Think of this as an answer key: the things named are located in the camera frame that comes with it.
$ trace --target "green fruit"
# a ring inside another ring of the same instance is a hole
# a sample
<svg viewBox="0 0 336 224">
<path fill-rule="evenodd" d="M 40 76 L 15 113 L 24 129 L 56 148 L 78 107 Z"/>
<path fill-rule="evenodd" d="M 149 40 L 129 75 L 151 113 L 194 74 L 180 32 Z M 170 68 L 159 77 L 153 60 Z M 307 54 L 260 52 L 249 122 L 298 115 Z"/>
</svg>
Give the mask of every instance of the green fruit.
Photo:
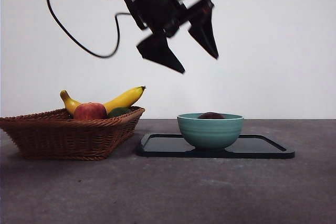
<svg viewBox="0 0 336 224">
<path fill-rule="evenodd" d="M 116 107 L 113 110 L 110 111 L 110 113 L 107 115 L 108 118 L 116 118 L 117 116 L 124 115 L 127 113 L 132 112 L 127 107 Z"/>
</svg>

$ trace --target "tray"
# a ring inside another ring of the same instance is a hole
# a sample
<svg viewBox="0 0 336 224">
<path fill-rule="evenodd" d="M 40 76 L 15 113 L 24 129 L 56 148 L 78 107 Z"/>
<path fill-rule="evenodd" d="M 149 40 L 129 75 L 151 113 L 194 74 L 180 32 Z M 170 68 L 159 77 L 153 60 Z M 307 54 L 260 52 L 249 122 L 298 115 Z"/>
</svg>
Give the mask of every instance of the tray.
<svg viewBox="0 0 336 224">
<path fill-rule="evenodd" d="M 262 135 L 240 135 L 234 144 L 221 151 L 197 150 L 181 134 L 146 134 L 135 152 L 145 157 L 212 158 L 293 158 L 295 151 L 285 144 Z"/>
</svg>

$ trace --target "ceramic bowl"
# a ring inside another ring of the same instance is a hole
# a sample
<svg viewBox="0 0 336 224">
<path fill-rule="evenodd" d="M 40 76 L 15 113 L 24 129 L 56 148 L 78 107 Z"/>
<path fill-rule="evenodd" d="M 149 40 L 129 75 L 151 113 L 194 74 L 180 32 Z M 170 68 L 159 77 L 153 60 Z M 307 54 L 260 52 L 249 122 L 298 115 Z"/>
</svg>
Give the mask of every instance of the ceramic bowl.
<svg viewBox="0 0 336 224">
<path fill-rule="evenodd" d="M 224 149 L 239 137 L 244 118 L 240 115 L 222 114 L 224 119 L 198 119 L 202 113 L 177 116 L 184 139 L 197 149 Z"/>
</svg>

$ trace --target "brown wicker basket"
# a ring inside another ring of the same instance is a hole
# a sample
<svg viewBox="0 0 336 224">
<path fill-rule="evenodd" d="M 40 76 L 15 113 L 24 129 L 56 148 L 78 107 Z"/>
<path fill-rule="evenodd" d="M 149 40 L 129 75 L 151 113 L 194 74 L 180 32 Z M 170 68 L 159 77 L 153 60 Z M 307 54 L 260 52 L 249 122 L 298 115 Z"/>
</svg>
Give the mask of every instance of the brown wicker basket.
<svg viewBox="0 0 336 224">
<path fill-rule="evenodd" d="M 26 159 L 102 160 L 134 134 L 144 108 L 117 118 L 74 120 L 66 109 L 0 118 L 0 127 Z"/>
</svg>

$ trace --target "table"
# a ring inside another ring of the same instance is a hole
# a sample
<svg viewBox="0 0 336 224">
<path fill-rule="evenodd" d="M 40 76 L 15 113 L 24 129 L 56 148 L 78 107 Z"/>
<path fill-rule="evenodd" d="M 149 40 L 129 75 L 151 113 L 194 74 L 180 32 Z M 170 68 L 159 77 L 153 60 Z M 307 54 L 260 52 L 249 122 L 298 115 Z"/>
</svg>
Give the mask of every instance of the table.
<svg viewBox="0 0 336 224">
<path fill-rule="evenodd" d="M 336 223 L 336 120 L 244 121 L 291 159 L 137 156 L 150 132 L 179 128 L 141 119 L 103 161 L 25 160 L 2 132 L 1 223 Z"/>
</svg>

